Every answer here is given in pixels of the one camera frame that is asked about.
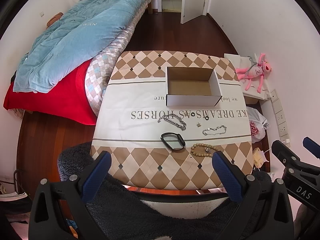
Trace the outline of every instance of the blue blanket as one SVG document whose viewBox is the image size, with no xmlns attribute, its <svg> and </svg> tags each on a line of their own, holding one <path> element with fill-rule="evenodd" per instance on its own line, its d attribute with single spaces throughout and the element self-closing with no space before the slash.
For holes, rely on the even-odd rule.
<svg viewBox="0 0 320 240">
<path fill-rule="evenodd" d="M 18 66 L 13 91 L 48 93 L 107 47 L 145 0 L 81 0 L 38 38 Z"/>
</svg>

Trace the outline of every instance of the pink panther plush toy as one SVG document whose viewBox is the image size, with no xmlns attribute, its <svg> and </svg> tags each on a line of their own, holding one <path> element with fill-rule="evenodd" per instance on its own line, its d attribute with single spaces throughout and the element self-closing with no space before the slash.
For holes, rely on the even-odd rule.
<svg viewBox="0 0 320 240">
<path fill-rule="evenodd" d="M 247 91 L 250 88 L 251 80 L 252 78 L 259 77 L 260 76 L 260 84 L 257 88 L 257 92 L 261 93 L 261 87 L 263 84 L 263 77 L 265 73 L 268 73 L 271 71 L 271 66 L 264 60 L 266 54 L 261 53 L 259 57 L 258 63 L 254 64 L 250 68 L 237 68 L 236 74 L 238 76 L 238 79 L 249 79 L 249 83 L 247 87 L 244 89 Z"/>
</svg>

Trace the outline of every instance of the silver bracelet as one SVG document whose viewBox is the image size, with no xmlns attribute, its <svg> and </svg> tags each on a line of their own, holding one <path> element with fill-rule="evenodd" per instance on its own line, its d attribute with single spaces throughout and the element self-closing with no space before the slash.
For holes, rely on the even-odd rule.
<svg viewBox="0 0 320 240">
<path fill-rule="evenodd" d="M 206 133 L 206 132 L 205 132 L 205 131 L 210 131 L 210 130 L 216 131 L 216 130 L 218 130 L 218 129 L 220 129 L 220 128 L 224 128 L 224 132 L 218 132 L 218 133 Z M 226 132 L 227 132 L 227 127 L 224 126 L 224 125 L 217 126 L 216 128 L 211 128 L 211 127 L 209 127 L 209 128 L 204 129 L 204 130 L 202 131 L 202 133 L 203 133 L 204 135 L 217 135 L 217 134 L 224 134 L 224 133 L 226 133 Z"/>
<path fill-rule="evenodd" d="M 178 124 L 178 123 L 170 120 L 170 119 L 169 119 L 170 116 L 177 118 L 182 125 L 180 125 L 180 124 Z M 173 124 L 174 126 L 180 128 L 182 131 L 184 131 L 184 130 L 186 129 L 186 127 L 187 127 L 187 124 L 186 124 L 185 122 L 183 122 L 182 119 L 181 119 L 181 117 L 178 116 L 177 114 L 164 114 L 163 116 L 161 116 L 161 117 L 159 118 L 158 122 L 160 122 L 161 119 L 169 122 L 170 124 Z"/>
</svg>

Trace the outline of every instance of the wooden bead bracelet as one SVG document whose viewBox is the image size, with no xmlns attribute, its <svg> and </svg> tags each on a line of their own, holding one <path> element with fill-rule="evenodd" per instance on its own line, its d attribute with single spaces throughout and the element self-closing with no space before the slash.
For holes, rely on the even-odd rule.
<svg viewBox="0 0 320 240">
<path fill-rule="evenodd" d="M 206 153 L 196 153 L 196 147 L 204 147 Z M 211 144 L 196 143 L 191 147 L 191 153 L 198 157 L 212 157 L 213 154 L 211 153 L 211 149 L 215 150 L 215 152 L 218 151 L 218 149 L 212 146 Z"/>
</svg>

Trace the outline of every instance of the open cardboard box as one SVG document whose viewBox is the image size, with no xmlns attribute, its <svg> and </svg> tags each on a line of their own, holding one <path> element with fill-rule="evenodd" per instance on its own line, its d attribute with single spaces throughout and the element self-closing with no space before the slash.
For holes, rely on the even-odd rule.
<svg viewBox="0 0 320 240">
<path fill-rule="evenodd" d="M 215 106 L 222 98 L 212 68 L 167 67 L 167 106 Z"/>
</svg>

